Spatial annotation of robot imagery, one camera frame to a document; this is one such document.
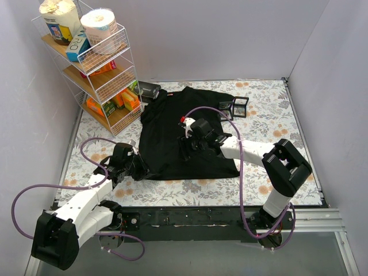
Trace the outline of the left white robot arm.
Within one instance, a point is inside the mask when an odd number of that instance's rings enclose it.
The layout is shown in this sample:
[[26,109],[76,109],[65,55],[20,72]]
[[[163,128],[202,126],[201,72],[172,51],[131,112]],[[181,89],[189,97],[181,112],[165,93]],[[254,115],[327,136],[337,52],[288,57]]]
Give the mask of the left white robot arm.
[[31,255],[61,270],[76,260],[81,246],[100,231],[111,231],[120,239],[126,231],[140,228],[138,212],[126,211],[114,201],[105,200],[125,177],[142,180],[148,168],[131,144],[117,143],[112,155],[93,171],[85,189],[53,212],[38,218]]

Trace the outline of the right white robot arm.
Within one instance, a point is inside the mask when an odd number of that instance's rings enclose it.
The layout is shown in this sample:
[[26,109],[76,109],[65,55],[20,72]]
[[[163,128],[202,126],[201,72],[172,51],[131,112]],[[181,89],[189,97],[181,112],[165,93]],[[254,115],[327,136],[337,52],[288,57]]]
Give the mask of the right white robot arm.
[[237,136],[216,131],[203,118],[182,117],[180,126],[185,134],[179,138],[183,158],[188,160],[196,153],[213,152],[224,159],[237,159],[263,167],[273,186],[271,194],[259,211],[261,224],[276,227],[281,214],[299,188],[312,173],[309,162],[286,139],[277,143],[241,141]]

